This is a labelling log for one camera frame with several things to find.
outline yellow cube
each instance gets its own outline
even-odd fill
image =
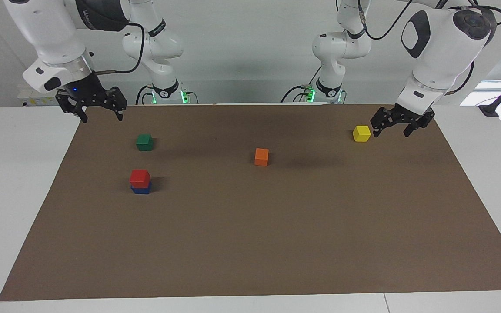
[[[353,138],[358,143],[365,143],[370,139],[370,128],[368,126],[357,126],[353,131]]]

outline green cube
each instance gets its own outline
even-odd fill
[[[139,135],[137,138],[137,148],[139,148],[139,151],[152,151],[154,148],[152,136],[147,133]]]

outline black cable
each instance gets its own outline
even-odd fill
[[[293,87],[292,89],[289,89],[289,91],[287,91],[287,93],[286,93],[286,94],[284,95],[284,97],[282,98],[282,101],[281,101],[281,102],[284,102],[284,101],[285,101],[285,99],[287,98],[287,96],[288,96],[288,95],[289,95],[292,91],[294,91],[294,90],[296,90],[296,89],[299,89],[299,88],[304,89],[303,87],[301,87],[301,85],[299,85],[299,86],[295,86],[295,87]]]
[[[198,101],[198,96],[196,95],[196,93],[194,93],[193,91],[187,91],[187,95],[194,95],[194,97],[197,98],[197,104],[200,104],[200,102]]]
[[[153,97],[154,95],[153,95],[153,93],[145,93],[143,95],[143,105],[144,105],[144,97],[146,97],[146,96],[152,96]]]
[[[316,75],[318,75],[318,72],[320,72],[320,69],[322,69],[322,65],[318,66],[318,70],[316,70],[316,73],[314,73],[314,76],[312,76],[312,79],[311,81],[308,82],[308,85],[311,85],[312,84],[312,81],[314,81],[314,79],[316,78]]]
[[[448,2],[448,0],[440,0],[440,2],[438,2],[434,8],[441,9],[446,5],[447,2]]]
[[[139,93],[137,94],[137,100],[135,101],[135,105],[138,105],[139,104],[139,100],[140,100],[140,95],[143,94],[143,91],[145,89],[149,89],[149,85],[146,85],[145,87],[142,87],[140,90],[139,90]]]
[[[301,96],[301,99],[303,99],[303,96],[308,96],[308,93],[299,93],[298,95],[295,96],[295,98],[293,98],[293,102],[295,102],[295,100],[297,99],[297,97]]]
[[[347,99],[347,91],[342,90],[342,93],[345,93],[344,101],[341,104],[345,104],[345,100]]]
[[[134,72],[140,65],[140,62],[142,61],[142,58],[143,58],[143,53],[144,53],[144,42],[145,42],[145,37],[146,37],[146,30],[144,30],[144,27],[141,25],[141,24],[138,24],[138,23],[133,23],[133,22],[128,22],[128,23],[125,23],[123,20],[114,20],[112,18],[109,18],[103,14],[101,14],[100,12],[98,12],[97,10],[94,10],[94,8],[90,7],[85,0],[79,0],[80,2],[82,2],[82,4],[84,4],[86,7],[88,8],[91,8],[92,11],[95,13],[95,14],[98,14],[101,18],[105,19],[105,20],[109,20],[110,22],[113,22],[113,23],[119,23],[119,24],[123,24],[125,26],[137,26],[137,27],[140,27],[140,29],[142,30],[142,39],[141,39],[141,44],[140,44],[140,55],[139,55],[139,59],[137,60],[137,65],[135,65],[135,67],[133,67],[132,69],[128,70],[128,71],[118,71],[118,70],[106,70],[106,71],[96,71],[94,72],[96,75],[107,75],[107,74],[128,74],[128,73],[132,73]]]
[[[461,10],[462,8],[464,7],[452,7],[451,9],[454,9],[454,10]],[[494,10],[496,12],[499,12],[501,14],[501,8],[496,8],[496,7],[493,7],[493,6],[469,6],[467,7],[469,9],[487,9],[487,10]]]
[[[469,82],[469,79],[471,79],[471,76],[473,75],[474,69],[475,69],[475,61],[471,62],[471,69],[469,70],[469,75],[467,75],[467,77],[465,78],[465,81],[461,84],[461,86],[459,86],[459,88],[455,89],[454,91],[448,91],[445,95],[446,96],[453,95],[454,93],[457,93],[458,91],[463,89],[463,87],[465,87],[465,85],[467,85],[467,82]]]
[[[130,70],[128,71],[118,71],[118,70],[107,70],[107,71],[97,71],[95,72],[96,75],[107,75],[107,74],[128,74],[134,72],[136,69],[138,69],[140,62],[143,59],[143,53],[144,53],[144,42],[146,41],[146,31],[144,30],[144,27],[141,24],[138,23],[127,23],[126,25],[129,26],[138,26],[142,30],[142,38],[140,40],[140,54],[139,54],[139,59],[137,60],[137,64]]]
[[[372,40],[381,40],[382,38],[386,37],[391,32],[391,30],[394,29],[394,26],[401,19],[401,17],[403,16],[403,14],[407,10],[407,8],[409,8],[409,6],[411,5],[412,2],[413,2],[413,0],[409,0],[409,2],[407,2],[407,4],[405,5],[405,7],[403,8],[403,10],[401,10],[401,13],[399,13],[399,15],[397,16],[397,18],[395,19],[394,23],[390,26],[390,28],[388,28],[388,30],[386,31],[386,33],[383,34],[382,36],[380,36],[380,37],[373,37],[372,35],[370,35],[370,32],[368,32],[368,29],[367,29],[367,26],[366,26],[366,20],[363,21],[364,32],[366,32],[367,36],[370,39],[372,39]],[[361,0],[358,0],[358,7],[359,7],[359,11],[361,12],[361,15],[363,16],[364,15],[364,11],[362,10]]]

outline stacked cubes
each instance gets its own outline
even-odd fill
[[[131,173],[131,190],[135,194],[150,194],[152,182],[150,173],[145,169],[135,169]]]

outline blue cube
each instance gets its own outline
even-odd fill
[[[150,184],[148,185],[148,188],[135,188],[135,187],[131,186],[131,190],[135,194],[150,194],[151,189],[152,189],[152,182],[150,182]]]

